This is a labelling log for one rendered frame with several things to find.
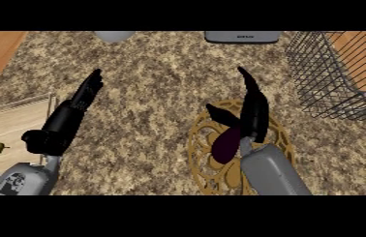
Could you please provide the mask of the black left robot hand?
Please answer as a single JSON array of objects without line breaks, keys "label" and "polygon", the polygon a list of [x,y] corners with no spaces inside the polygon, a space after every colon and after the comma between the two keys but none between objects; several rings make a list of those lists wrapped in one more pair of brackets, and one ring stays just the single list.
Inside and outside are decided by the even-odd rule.
[{"label": "black left robot hand", "polygon": [[103,87],[102,70],[87,76],[69,100],[56,107],[40,130],[22,134],[26,151],[32,154],[60,156],[69,148],[84,113]]}]

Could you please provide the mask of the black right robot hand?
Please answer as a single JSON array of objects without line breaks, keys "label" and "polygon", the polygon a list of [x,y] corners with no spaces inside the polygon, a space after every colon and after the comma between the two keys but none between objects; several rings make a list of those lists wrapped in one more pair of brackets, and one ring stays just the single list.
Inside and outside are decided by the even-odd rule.
[{"label": "black right robot hand", "polygon": [[262,143],[268,129],[268,101],[260,91],[255,79],[243,67],[237,68],[246,86],[240,116],[214,106],[205,105],[209,118],[229,128],[240,129],[240,137],[251,137],[255,143]]}]

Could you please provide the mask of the dark purple eggplant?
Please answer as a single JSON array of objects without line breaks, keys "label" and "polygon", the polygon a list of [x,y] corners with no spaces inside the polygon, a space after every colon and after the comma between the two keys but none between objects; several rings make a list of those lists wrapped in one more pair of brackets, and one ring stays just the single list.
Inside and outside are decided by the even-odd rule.
[{"label": "dark purple eggplant", "polygon": [[231,161],[239,145],[240,127],[230,127],[214,140],[211,145],[211,155],[218,163],[227,164]]}]

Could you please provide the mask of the gold round openwork placemat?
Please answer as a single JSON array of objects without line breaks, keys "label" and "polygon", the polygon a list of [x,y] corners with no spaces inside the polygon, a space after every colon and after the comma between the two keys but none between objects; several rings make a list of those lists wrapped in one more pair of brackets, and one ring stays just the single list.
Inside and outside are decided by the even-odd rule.
[{"label": "gold round openwork placemat", "polygon": [[[240,116],[243,100],[223,100],[211,103],[214,106],[229,110],[236,117]],[[229,163],[215,161],[211,155],[211,145],[218,136],[229,129],[227,126],[214,122],[209,118],[206,109],[198,115],[192,130],[189,131],[189,166],[192,169],[193,180],[199,186],[202,194],[240,194],[255,195],[255,190],[240,170],[240,152]],[[295,152],[286,131],[274,115],[268,115],[268,131],[264,143],[254,143],[252,148],[258,148],[267,143],[273,143],[285,152],[292,165],[295,165]]]}]

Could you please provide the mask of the grey appliance with dark rim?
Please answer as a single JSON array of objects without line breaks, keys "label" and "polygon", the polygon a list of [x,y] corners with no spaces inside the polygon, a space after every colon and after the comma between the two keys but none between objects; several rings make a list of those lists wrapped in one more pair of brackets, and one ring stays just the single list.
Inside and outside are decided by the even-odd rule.
[{"label": "grey appliance with dark rim", "polygon": [[205,40],[218,44],[273,44],[280,31],[205,31]]}]

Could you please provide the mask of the pale grey rounded object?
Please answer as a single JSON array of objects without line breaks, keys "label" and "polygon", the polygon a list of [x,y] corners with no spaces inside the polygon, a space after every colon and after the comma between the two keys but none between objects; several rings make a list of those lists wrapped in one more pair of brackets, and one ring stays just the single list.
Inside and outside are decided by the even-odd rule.
[{"label": "pale grey rounded object", "polygon": [[103,42],[118,43],[134,35],[134,31],[96,31],[94,34]]}]

